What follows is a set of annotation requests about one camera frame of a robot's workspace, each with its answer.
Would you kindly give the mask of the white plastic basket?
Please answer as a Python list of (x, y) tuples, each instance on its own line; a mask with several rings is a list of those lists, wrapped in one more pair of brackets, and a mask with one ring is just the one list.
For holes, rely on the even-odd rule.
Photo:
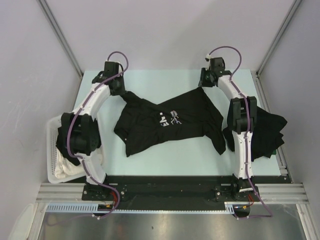
[(55, 168), (57, 165), (56, 141), (58, 137), (58, 128), (61, 126), (61, 115), (50, 119), (46, 124), (47, 178), (52, 184), (66, 183), (86, 176), (85, 173), (80, 173), (63, 179), (55, 177)]

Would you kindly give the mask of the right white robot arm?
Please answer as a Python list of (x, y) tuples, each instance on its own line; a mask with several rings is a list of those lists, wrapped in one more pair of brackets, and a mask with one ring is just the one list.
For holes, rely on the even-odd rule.
[(218, 87), (229, 100), (227, 113), (227, 128), (231, 131), (234, 140), (235, 170), (234, 184), (230, 188), (231, 196), (242, 201), (248, 196), (249, 190), (254, 189), (252, 182), (252, 136), (257, 123), (257, 99), (243, 93), (232, 80), (232, 73), (226, 70), (222, 57), (207, 55), (207, 67), (200, 73), (200, 87)]

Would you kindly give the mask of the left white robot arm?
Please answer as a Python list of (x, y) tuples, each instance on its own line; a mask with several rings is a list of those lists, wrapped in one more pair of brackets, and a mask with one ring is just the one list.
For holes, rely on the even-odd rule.
[(110, 96), (125, 92), (124, 72), (120, 62), (105, 61), (104, 70), (92, 80), (89, 93), (72, 112), (61, 115), (59, 137), (68, 155), (83, 166), (87, 183), (95, 185), (93, 194), (100, 200), (110, 196), (111, 188), (104, 184), (107, 174), (99, 160), (101, 137), (97, 114)]

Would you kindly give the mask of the black printed t shirt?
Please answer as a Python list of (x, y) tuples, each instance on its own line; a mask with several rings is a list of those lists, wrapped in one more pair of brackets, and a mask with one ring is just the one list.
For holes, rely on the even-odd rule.
[(126, 105), (114, 127), (127, 157), (168, 141), (208, 137), (215, 150), (226, 150), (223, 116), (201, 87), (155, 104), (135, 93), (122, 95)]

